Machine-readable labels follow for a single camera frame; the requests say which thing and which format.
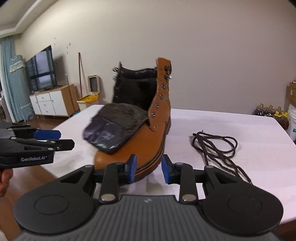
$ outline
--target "tv stand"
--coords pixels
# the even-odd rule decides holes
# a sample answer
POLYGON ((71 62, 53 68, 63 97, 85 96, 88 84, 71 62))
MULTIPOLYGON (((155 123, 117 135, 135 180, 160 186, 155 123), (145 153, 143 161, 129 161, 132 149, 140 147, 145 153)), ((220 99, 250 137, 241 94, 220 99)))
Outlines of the tv stand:
POLYGON ((37 116, 68 116, 79 110, 74 84, 53 86, 50 90, 41 90, 30 95, 30 100, 37 116))

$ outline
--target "blue curtain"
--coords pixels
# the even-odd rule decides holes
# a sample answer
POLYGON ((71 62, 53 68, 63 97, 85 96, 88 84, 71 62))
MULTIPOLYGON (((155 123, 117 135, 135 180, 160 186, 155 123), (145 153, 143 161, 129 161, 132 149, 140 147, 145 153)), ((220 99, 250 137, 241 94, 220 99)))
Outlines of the blue curtain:
POLYGON ((12 36, 1 39, 1 68, 6 98, 16 122, 27 121, 33 116, 30 91, 22 56, 15 56, 12 36))

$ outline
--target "tv screen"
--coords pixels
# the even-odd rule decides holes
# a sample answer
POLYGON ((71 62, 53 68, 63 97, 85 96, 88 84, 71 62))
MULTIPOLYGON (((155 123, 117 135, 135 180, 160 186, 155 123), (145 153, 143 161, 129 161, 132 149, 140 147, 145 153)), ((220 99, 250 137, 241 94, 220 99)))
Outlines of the tv screen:
POLYGON ((25 65, 30 92, 57 84, 51 46, 37 53, 33 58, 28 60, 25 65))

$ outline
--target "ribbed surface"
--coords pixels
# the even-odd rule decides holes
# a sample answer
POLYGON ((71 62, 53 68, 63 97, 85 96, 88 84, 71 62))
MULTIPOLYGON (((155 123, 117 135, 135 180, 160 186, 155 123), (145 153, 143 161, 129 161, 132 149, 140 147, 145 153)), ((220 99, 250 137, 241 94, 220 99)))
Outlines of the ribbed surface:
POLYGON ((15 241, 278 241, 274 234, 234 237, 207 224, 193 206, 174 196, 123 196, 98 209, 85 226, 58 236, 22 233, 15 241))

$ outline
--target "tabletop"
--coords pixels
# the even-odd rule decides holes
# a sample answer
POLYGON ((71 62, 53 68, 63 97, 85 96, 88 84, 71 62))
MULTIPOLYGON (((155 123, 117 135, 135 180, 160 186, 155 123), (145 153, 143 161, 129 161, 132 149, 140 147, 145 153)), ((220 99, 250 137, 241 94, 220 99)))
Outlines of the tabletop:
MULTIPOLYGON (((84 165, 93 164, 95 147, 83 139, 82 132, 102 105, 92 105, 66 120, 55 129, 62 139, 73 139, 72 151, 56 152, 52 164, 43 167, 61 177, 84 165)), ((296 219, 296 145, 270 117, 198 110, 171 110, 171 128, 165 141, 165 154, 171 161, 185 162, 194 169, 203 169, 203 156, 190 144, 192 133, 232 136, 238 141, 233 162, 244 169, 253 184, 275 195, 283 204, 281 223, 296 219)), ((215 140, 218 149, 228 150, 222 140, 215 140)), ((97 185, 94 196, 98 196, 97 185)), ((202 185, 197 184, 199 199, 205 197, 202 185)), ((175 195, 179 185, 165 183, 161 165, 139 182, 119 187, 120 194, 175 195)))

